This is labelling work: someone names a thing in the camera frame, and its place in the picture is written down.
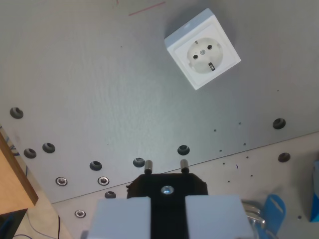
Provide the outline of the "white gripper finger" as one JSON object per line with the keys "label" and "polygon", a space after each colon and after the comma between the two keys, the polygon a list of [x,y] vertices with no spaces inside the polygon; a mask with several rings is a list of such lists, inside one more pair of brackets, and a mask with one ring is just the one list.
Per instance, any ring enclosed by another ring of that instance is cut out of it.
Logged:
{"label": "white gripper finger", "polygon": [[82,239],[150,239],[151,199],[103,199],[98,201],[90,227]]}
{"label": "white gripper finger", "polygon": [[252,239],[253,230],[238,195],[186,196],[190,239]]}

